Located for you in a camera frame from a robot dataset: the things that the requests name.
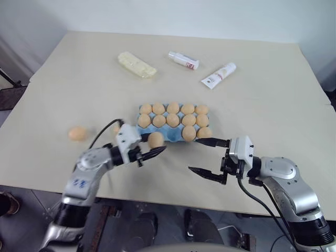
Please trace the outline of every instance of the pink label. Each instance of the pink label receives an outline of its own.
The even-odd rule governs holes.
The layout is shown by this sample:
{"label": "pink label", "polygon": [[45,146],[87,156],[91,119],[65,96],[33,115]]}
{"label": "pink label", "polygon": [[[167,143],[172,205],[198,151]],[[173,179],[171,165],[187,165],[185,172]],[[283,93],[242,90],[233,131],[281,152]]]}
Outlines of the pink label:
{"label": "pink label", "polygon": [[185,65],[187,68],[193,69],[194,70],[194,64],[187,62]]}

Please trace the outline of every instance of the white wall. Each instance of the white wall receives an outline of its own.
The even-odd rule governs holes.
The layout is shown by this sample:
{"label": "white wall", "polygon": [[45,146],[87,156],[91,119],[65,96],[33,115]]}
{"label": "white wall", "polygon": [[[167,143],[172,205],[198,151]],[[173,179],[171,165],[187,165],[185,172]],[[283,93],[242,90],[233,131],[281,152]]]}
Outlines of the white wall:
{"label": "white wall", "polygon": [[34,0],[0,0],[0,66],[27,84],[67,32]]}
{"label": "white wall", "polygon": [[[23,0],[2,0],[8,5]],[[299,43],[326,89],[336,68],[335,0],[25,0],[69,30]],[[40,36],[23,29],[23,37]],[[44,45],[49,52],[51,43]],[[33,50],[42,50],[43,45]]]}

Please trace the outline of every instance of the blue egg carton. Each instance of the blue egg carton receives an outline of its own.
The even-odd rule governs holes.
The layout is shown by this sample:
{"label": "blue egg carton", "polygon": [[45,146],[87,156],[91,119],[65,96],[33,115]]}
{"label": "blue egg carton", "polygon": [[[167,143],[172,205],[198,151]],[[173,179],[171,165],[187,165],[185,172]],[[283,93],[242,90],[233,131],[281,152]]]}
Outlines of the blue egg carton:
{"label": "blue egg carton", "polygon": [[[163,105],[164,105],[165,110],[167,110],[167,106],[169,104],[165,103]],[[167,111],[165,111],[162,115],[167,118],[167,116],[169,115],[169,113]],[[182,124],[182,118],[185,116],[185,114],[182,113],[181,111],[179,111],[176,115],[179,117],[180,123],[175,128],[169,126],[167,123],[165,123],[164,126],[162,126],[160,128],[154,126],[152,123],[147,128],[142,128],[139,125],[136,125],[136,128],[137,128],[139,134],[146,134],[146,133],[152,133],[152,132],[161,132],[165,141],[170,141],[170,142],[185,141],[184,138],[182,137],[182,130],[185,127]],[[156,114],[153,113],[153,112],[151,112],[149,114],[149,117],[151,118],[151,122],[153,122],[153,118],[155,116],[156,116]],[[197,124],[193,125],[193,127],[196,130],[196,132],[201,128]]]}

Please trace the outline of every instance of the white tube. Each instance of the white tube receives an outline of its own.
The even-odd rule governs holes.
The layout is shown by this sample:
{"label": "white tube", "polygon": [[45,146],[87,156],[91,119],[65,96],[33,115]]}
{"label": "white tube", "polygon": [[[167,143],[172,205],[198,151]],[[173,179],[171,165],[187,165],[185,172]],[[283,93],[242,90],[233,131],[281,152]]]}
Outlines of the white tube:
{"label": "white tube", "polygon": [[236,65],[234,63],[226,64],[221,69],[215,71],[212,75],[201,80],[208,88],[213,89],[218,83],[228,77],[236,70]]}
{"label": "white tube", "polygon": [[193,70],[196,70],[200,64],[199,60],[180,54],[179,52],[176,53],[174,51],[170,51],[168,53],[168,57],[172,59],[174,62]]}

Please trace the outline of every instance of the shoe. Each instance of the shoe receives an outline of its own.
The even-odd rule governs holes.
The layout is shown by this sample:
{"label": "shoe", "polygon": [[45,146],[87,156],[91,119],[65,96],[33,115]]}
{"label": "shoe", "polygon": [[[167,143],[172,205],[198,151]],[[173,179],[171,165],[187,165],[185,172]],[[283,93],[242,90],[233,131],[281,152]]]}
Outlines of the shoe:
{"label": "shoe", "polygon": [[20,209],[20,203],[19,201],[10,193],[7,192],[0,192],[0,194],[3,194],[7,196],[10,200],[10,209],[8,210],[7,214],[13,215],[16,214]]}
{"label": "shoe", "polygon": [[184,237],[189,242],[224,244],[211,218],[193,209],[184,212]]}
{"label": "shoe", "polygon": [[129,228],[122,252],[136,252],[153,245],[158,233],[157,221],[154,213],[143,213],[138,216]]}

